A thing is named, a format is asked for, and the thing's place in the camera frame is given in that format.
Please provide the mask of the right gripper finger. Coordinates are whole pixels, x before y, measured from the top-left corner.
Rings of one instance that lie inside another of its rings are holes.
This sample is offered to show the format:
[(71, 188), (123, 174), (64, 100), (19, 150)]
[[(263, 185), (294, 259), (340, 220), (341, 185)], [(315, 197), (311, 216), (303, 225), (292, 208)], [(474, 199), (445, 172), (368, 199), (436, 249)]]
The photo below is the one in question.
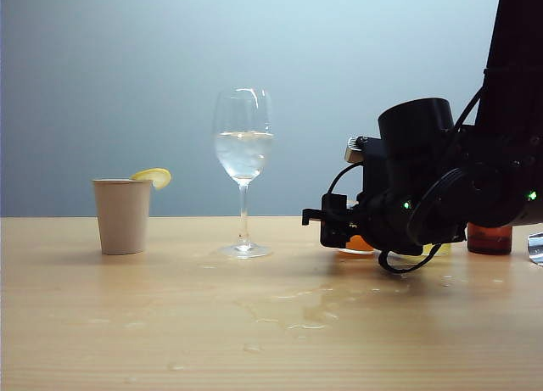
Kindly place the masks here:
[(346, 195), (325, 193), (322, 195), (320, 209), (303, 209), (301, 224), (308, 226), (311, 221), (321, 226), (349, 226), (353, 220)]
[(354, 221), (325, 219), (320, 222), (320, 244), (328, 248), (345, 248), (360, 232)]

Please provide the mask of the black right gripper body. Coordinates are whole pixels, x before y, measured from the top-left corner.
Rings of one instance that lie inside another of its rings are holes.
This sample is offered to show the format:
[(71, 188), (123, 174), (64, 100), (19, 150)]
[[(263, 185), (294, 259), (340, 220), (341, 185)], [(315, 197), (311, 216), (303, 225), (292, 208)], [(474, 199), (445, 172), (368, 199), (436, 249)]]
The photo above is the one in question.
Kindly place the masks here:
[(378, 117), (379, 138), (363, 148), (362, 190), (355, 223), (375, 249), (419, 255), (428, 243), (454, 243), (465, 237), (465, 221), (448, 221), (431, 212), (413, 242), (407, 225), (413, 211), (442, 174), (438, 162), (453, 127), (443, 98), (421, 98), (385, 110)]

